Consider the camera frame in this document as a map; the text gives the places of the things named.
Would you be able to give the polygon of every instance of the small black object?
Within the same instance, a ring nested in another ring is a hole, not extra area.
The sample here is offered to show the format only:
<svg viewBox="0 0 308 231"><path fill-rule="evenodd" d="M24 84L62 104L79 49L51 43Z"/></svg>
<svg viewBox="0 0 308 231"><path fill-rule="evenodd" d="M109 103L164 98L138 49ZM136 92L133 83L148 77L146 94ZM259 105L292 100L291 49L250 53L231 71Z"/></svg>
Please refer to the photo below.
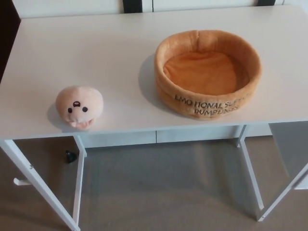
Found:
<svg viewBox="0 0 308 231"><path fill-rule="evenodd" d="M124 13L142 13L142 0L122 0Z"/></svg>
<svg viewBox="0 0 308 231"><path fill-rule="evenodd" d="M258 0L256 6L273 6L276 0Z"/></svg>
<svg viewBox="0 0 308 231"><path fill-rule="evenodd" d="M65 157L68 164L73 163L75 160L77 160L77 155L73 152L70 152L69 150L65 151Z"/></svg>
<svg viewBox="0 0 308 231"><path fill-rule="evenodd" d="M73 102L73 106L74 106L74 107L80 107L80 102L79 102L79 101Z"/></svg>

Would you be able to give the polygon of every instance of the round plush bowl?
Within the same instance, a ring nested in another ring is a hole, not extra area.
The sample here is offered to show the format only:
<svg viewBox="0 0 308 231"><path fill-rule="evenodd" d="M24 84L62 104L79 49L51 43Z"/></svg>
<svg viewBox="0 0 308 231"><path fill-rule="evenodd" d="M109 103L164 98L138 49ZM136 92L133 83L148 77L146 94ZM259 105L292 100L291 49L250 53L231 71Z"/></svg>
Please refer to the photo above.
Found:
<svg viewBox="0 0 308 231"><path fill-rule="evenodd" d="M241 37L220 30L186 31L166 38L155 53L162 101L198 119L219 118L253 97L262 66Z"/></svg>

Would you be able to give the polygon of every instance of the dumpling plush toy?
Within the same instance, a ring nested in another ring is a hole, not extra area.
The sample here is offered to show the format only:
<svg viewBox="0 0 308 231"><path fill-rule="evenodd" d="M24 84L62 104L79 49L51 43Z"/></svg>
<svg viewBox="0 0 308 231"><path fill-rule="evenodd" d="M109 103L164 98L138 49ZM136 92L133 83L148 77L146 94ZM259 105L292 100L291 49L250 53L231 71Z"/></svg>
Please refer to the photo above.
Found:
<svg viewBox="0 0 308 231"><path fill-rule="evenodd" d="M58 94L55 104L60 117L80 130L90 128L103 112L101 93L87 86L64 88Z"/></svg>

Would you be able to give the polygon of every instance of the floor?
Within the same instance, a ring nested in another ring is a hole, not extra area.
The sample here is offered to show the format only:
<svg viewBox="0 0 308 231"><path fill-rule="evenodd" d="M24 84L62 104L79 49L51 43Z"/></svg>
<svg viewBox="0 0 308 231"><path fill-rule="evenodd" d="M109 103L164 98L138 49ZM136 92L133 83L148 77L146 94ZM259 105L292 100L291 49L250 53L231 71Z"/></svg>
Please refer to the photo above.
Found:
<svg viewBox="0 0 308 231"><path fill-rule="evenodd" d="M271 137L246 139L264 203L288 180ZM17 142L68 211L77 162L66 164L71 138ZM68 231L0 151L0 230ZM250 197L234 140L133 145L88 150L80 227L84 231L303 231L308 192L291 191L263 221L252 219Z"/></svg>

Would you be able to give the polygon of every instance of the white wall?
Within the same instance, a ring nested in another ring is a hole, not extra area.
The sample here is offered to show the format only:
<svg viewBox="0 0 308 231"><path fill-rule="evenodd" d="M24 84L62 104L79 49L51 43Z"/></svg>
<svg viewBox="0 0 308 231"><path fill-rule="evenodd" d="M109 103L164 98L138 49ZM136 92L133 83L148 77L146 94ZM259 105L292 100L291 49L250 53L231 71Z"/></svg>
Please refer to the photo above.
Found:
<svg viewBox="0 0 308 231"><path fill-rule="evenodd" d="M306 14L308 14L308 0L300 0L300 4L303 7Z"/></svg>
<svg viewBox="0 0 308 231"><path fill-rule="evenodd" d="M153 0L154 11L194 10L220 7L255 6L257 0ZM276 0L275 5L282 5Z"/></svg>
<svg viewBox="0 0 308 231"><path fill-rule="evenodd" d="M122 13L122 0L13 0L20 18Z"/></svg>
<svg viewBox="0 0 308 231"><path fill-rule="evenodd" d="M142 0L143 12L218 7L253 6L257 0ZM301 3L308 13L308 0L276 0L276 5ZM13 0L21 18L123 13L122 0Z"/></svg>

